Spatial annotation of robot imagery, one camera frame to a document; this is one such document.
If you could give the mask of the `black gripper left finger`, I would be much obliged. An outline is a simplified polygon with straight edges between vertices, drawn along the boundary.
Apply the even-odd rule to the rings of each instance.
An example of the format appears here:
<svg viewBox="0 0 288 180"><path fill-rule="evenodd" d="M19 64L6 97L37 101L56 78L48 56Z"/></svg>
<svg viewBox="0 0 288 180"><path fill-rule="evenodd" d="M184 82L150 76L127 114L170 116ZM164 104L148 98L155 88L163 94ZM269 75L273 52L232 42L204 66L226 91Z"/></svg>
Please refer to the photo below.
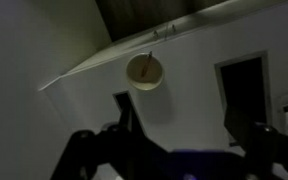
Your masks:
<svg viewBox="0 0 288 180"><path fill-rule="evenodd" d="M170 180L162 167L167 152L142 132L127 128L134 117L131 108L124 108L119 123L107 130L73 133L50 180L94 180L98 167L105 164L124 180Z"/></svg>

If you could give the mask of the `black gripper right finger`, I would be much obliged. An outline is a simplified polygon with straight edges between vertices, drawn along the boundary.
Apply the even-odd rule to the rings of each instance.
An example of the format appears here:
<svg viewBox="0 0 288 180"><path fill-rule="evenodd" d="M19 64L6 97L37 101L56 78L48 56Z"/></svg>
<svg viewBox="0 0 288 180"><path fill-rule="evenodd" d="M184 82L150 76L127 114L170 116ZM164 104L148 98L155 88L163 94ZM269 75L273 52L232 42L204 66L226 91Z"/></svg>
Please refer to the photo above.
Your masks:
<svg viewBox="0 0 288 180"><path fill-rule="evenodd" d="M228 106L224 126L245 151L246 177L256 180L278 180L273 164L280 164L288 172L288 135L254 118L239 109Z"/></svg>

